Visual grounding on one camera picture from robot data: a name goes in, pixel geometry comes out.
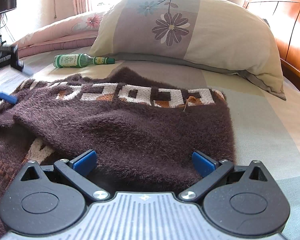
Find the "bottle cap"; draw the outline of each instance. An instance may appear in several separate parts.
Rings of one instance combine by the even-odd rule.
[[[114,64],[115,63],[115,59],[112,57],[107,58],[107,64]]]

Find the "purple flower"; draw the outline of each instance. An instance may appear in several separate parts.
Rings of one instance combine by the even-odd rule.
[[[185,28],[190,26],[188,18],[182,18],[181,13],[177,13],[172,17],[171,13],[161,15],[161,19],[157,19],[155,23],[158,25],[152,29],[155,33],[155,40],[161,40],[161,43],[166,42],[167,46],[171,46],[173,41],[179,43],[181,36],[189,34]]]

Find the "gray ribbed plate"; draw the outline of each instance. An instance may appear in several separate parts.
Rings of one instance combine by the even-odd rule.
[[[7,233],[2,240],[32,237]],[[172,193],[118,192],[112,200],[94,203],[85,217],[67,231],[40,240],[235,240],[211,226],[199,207],[176,200]],[[279,234],[263,240],[284,240]]]

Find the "wooden headboard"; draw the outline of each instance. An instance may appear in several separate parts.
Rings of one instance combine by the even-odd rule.
[[[243,7],[268,21],[283,75],[300,90],[300,0],[245,0]]]

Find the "pillow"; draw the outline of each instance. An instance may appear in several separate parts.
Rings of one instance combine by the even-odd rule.
[[[25,35],[14,44],[17,44],[18,48],[22,49],[45,41],[53,41],[65,36],[81,33],[86,33],[84,34],[86,36],[91,33],[98,35],[100,21],[105,12],[109,9],[109,5],[97,6],[97,9],[94,11],[71,16],[44,26],[32,33]]]
[[[285,99],[271,30],[226,0],[122,0],[103,16],[89,53],[235,73]]]

